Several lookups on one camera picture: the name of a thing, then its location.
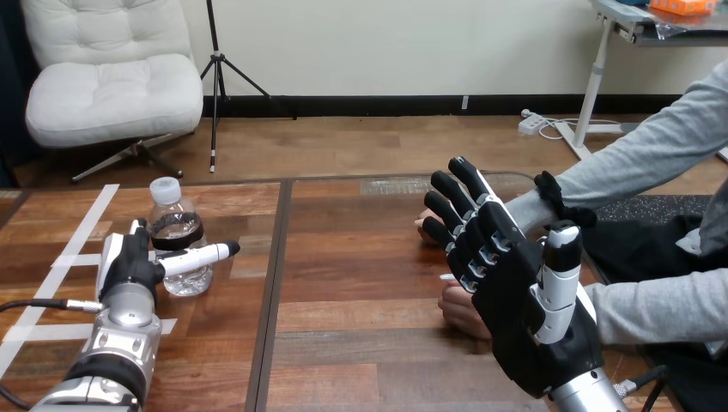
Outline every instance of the bottle label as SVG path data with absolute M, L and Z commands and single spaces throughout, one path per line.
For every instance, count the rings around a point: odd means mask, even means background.
M 193 232 L 174 239 L 163 239 L 156 238 L 154 235 L 151 236 L 152 246 L 158 251 L 180 251 L 187 247 L 190 247 L 193 243 L 202 239 L 204 236 L 203 223 L 200 220 L 200 216 L 197 213 L 185 212 L 181 216 L 178 214 L 164 215 L 158 221 L 154 222 L 150 227 L 151 233 L 159 233 L 163 228 L 171 225 L 180 223 L 187 223 L 191 221 L 199 221 L 200 225 Z

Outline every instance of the robotic arm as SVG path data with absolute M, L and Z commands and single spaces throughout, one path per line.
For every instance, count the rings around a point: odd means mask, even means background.
M 97 275 L 98 302 L 69 300 L 67 309 L 96 313 L 94 330 L 66 374 L 32 412 L 139 412 L 149 394 L 161 322 L 155 315 L 155 287 L 178 275 L 233 256 L 229 241 L 184 249 L 149 261 L 143 219 L 130 234 L 106 238 Z
M 540 242 L 525 239 L 503 202 L 466 159 L 436 172 L 425 205 L 438 215 L 423 229 L 446 250 L 460 285 L 473 294 L 506 375 L 563 412 L 628 409 L 601 366 L 596 314 L 579 284 L 581 234 L 570 221 Z

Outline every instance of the black baseboard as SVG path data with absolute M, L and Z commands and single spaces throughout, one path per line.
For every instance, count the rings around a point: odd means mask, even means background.
M 679 99 L 679 94 L 603 94 L 595 114 L 655 113 Z M 579 113 L 583 94 L 507 94 L 470 96 L 277 96 L 297 116 L 442 116 L 517 115 L 523 109 L 539 114 Z M 204 97 L 203 116 L 212 117 L 212 96 Z M 263 96 L 232 96 L 218 102 L 224 118 L 280 118 L 286 113 Z

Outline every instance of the black wrist strap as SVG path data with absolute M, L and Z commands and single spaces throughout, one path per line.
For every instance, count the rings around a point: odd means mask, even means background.
M 597 224 L 597 214 L 593 210 L 564 206 L 564 201 L 561 198 L 561 186 L 551 173 L 542 172 L 533 179 L 533 183 L 536 184 L 538 196 L 551 205 L 559 219 L 572 221 L 581 227 L 593 227 Z

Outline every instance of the plastic water bottle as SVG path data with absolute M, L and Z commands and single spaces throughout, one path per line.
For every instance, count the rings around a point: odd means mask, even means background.
M 155 206 L 147 219 L 149 237 L 156 255 L 162 256 L 187 247 L 207 245 L 203 222 L 195 205 L 182 197 L 182 189 L 175 178 L 159 178 L 149 185 Z M 170 294 L 192 296 L 201 294 L 212 282 L 212 265 L 192 272 L 166 276 L 164 287 Z

